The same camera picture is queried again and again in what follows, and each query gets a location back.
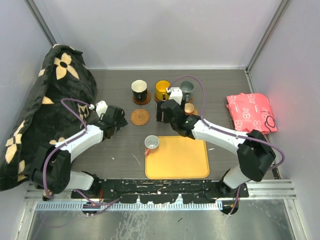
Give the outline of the yellow mug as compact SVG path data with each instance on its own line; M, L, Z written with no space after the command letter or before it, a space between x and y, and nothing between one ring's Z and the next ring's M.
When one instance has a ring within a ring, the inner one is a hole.
M160 80L155 84L155 96L160 101L166 101L169 99L166 88L168 88L171 83L167 80Z

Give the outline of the small orange cup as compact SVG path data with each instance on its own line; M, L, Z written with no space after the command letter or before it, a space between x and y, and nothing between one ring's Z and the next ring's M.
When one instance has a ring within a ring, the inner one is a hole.
M196 108L192 103L188 102L184 105L184 113L186 115L192 115L195 113L195 111L196 111Z

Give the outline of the light woven coaster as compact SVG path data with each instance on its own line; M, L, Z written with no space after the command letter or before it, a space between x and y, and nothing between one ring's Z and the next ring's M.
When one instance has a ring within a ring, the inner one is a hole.
M144 126L148 123L150 114L145 109L136 109L130 115L130 120L135 126Z

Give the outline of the light wooden coaster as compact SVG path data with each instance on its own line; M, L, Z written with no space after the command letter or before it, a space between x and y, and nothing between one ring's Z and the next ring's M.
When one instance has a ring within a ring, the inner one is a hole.
M196 116L198 115L198 111L197 111L196 108L194 109L194 111L192 112L192 114L193 114L193 115L196 115Z

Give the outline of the grey mug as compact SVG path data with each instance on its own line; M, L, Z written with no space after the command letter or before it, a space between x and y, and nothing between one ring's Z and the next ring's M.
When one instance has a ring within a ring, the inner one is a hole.
M193 90L194 85L190 81L183 81L180 84L180 89L183 94L183 99L186 103L191 103L193 101Z

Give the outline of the small white mug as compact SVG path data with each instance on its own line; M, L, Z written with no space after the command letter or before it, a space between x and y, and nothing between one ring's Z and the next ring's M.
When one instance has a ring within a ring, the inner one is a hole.
M155 135L149 135L144 140L145 152L144 155L148 156L150 153L154 153L160 144L160 140Z

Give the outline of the large white mug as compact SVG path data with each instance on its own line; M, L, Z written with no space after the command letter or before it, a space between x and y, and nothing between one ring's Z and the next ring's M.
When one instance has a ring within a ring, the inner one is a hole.
M136 80L131 84L133 97L137 102L143 102L147 99L148 90L147 83L144 80Z

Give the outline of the purple glass mug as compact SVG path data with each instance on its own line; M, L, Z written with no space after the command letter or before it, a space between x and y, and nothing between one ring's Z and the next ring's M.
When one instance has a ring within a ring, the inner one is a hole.
M161 102L160 101L158 101L157 103L156 103L156 107L155 107L155 109L158 111L158 109L160 108L160 105L161 105Z

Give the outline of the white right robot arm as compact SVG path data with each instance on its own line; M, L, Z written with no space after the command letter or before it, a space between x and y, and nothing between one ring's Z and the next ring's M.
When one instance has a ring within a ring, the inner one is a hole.
M260 182L276 158L258 130L240 132L207 122L195 114L187 115L173 99L159 101L156 111L156 120L169 123L180 136L206 141L237 156L238 166L227 170L218 182L218 190L225 197L231 197L241 184Z

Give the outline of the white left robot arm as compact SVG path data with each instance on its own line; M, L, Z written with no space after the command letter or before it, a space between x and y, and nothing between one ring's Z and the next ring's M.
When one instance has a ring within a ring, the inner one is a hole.
M100 193L100 185L94 182L97 177L84 171L72 171L72 162L90 147L110 139L127 124L124 110L109 105L105 111L100 112L99 118L87 125L86 129L62 142L39 146L30 176L35 188L44 188L45 174L46 186L53 194L77 189L82 190L88 198L97 197Z

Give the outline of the yellow plastic tray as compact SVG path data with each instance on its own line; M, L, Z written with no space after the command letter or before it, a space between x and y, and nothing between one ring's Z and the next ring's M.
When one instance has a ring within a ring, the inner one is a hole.
M204 140L159 136L155 152L145 157L145 175L151 180L204 179L210 167Z

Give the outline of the black floral plush blanket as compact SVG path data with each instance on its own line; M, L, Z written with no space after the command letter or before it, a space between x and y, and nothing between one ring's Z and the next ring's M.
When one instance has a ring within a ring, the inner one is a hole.
M26 181L39 146L53 145L81 131L95 102L97 84L83 53L55 44L45 56L38 77L12 133L0 154L0 189Z

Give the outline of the pink patterned plastic package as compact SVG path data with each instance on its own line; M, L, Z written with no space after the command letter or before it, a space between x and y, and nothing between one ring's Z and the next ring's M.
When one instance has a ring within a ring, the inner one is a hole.
M264 135L278 130L270 101L265 95L240 93L229 95L226 100L235 130L247 133L257 130Z

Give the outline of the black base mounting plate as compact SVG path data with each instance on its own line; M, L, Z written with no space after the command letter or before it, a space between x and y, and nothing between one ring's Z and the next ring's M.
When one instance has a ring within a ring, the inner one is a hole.
M223 198L249 196L247 185L240 190L230 189L222 181L205 180L149 180L149 179L99 179L93 183L90 190L81 192L88 198L101 198L104 201L119 199L121 203L142 204L174 203L179 197L183 204L215 203Z

